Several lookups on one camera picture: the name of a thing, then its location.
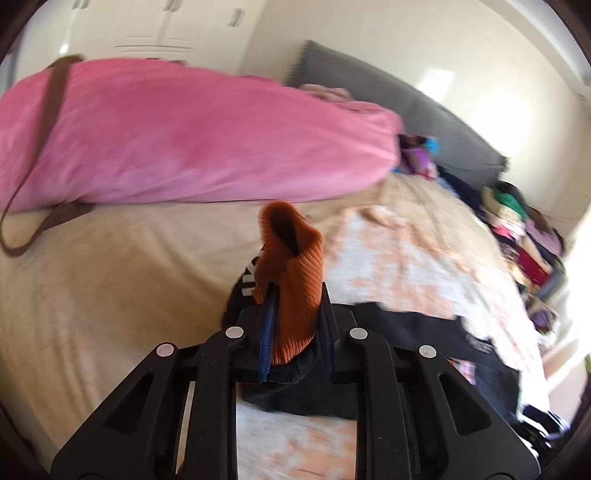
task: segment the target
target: brown strap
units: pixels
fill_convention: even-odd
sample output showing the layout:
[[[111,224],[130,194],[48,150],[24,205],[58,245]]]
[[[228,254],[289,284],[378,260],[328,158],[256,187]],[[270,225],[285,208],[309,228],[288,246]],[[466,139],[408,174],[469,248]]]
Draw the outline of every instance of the brown strap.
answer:
[[[49,139],[49,135],[57,123],[57,118],[59,117],[61,104],[66,91],[70,66],[82,60],[83,59],[80,56],[68,56],[62,57],[50,65],[51,75],[49,81],[47,82],[45,97],[43,99],[43,105],[41,106],[37,139],[31,152],[29,169],[24,178],[18,184],[17,189],[10,197],[8,203],[6,204],[6,208],[2,212],[2,217],[0,218],[0,246],[2,247],[4,253],[6,253],[9,257],[20,257],[27,250],[29,250],[30,246],[44,231],[49,230],[50,228],[53,228],[57,225],[61,225],[62,223],[69,222],[70,220],[73,220],[80,215],[84,215],[93,209],[93,205],[80,202],[61,203],[52,210],[45,220],[43,220],[41,225],[37,228],[35,233],[26,244],[21,245],[20,247],[10,247],[4,241],[4,233],[2,231],[4,219],[10,211],[10,207],[18,195],[18,192],[21,191],[23,185],[35,169],[35,166],[39,161],[39,157],[43,152],[43,148]]]

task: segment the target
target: pink pillowcase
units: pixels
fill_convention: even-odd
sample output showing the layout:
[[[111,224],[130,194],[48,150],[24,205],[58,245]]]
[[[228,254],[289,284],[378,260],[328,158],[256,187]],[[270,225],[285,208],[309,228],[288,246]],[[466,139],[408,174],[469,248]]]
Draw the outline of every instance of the pink pillowcase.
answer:
[[[48,71],[0,98],[0,206],[23,178]],[[59,120],[12,211],[88,203],[325,199],[400,162],[395,113],[259,77],[160,60],[75,64]]]

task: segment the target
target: blue fabric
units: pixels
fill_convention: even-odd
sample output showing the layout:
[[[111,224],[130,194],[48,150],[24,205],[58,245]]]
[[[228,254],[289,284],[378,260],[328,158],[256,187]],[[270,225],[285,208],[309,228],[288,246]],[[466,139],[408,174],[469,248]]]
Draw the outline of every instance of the blue fabric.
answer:
[[[439,176],[443,178],[457,192],[460,200],[468,205],[476,216],[486,223],[486,215],[482,210],[482,193],[470,187],[465,181],[449,173],[445,168],[437,165]]]
[[[439,184],[439,186],[443,189],[443,190],[447,190],[449,193],[451,193],[455,198],[460,198],[460,196],[457,194],[457,192],[453,189],[453,187],[451,185],[449,185],[449,182],[444,179],[443,177],[437,177],[435,179],[435,181]]]
[[[439,140],[434,137],[427,138],[427,141],[425,142],[425,148],[429,150],[431,155],[439,155]]]

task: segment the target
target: orange sock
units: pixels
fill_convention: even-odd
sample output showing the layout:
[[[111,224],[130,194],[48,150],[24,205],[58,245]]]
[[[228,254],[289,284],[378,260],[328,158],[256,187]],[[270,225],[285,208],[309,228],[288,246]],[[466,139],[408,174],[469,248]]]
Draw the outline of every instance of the orange sock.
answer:
[[[261,304],[270,281],[279,285],[273,365],[285,365],[316,334],[322,296],[322,234],[287,202],[272,202],[261,213],[264,242],[252,291]]]

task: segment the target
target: gray headboard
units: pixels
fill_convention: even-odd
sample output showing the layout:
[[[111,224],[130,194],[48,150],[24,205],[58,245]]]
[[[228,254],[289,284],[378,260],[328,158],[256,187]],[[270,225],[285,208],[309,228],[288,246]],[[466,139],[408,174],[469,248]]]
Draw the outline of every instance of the gray headboard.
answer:
[[[364,61],[308,40],[286,85],[304,83],[342,87],[356,100],[393,110],[403,118],[409,134],[439,139],[437,163],[476,189],[494,184],[506,168],[506,158],[453,113]]]

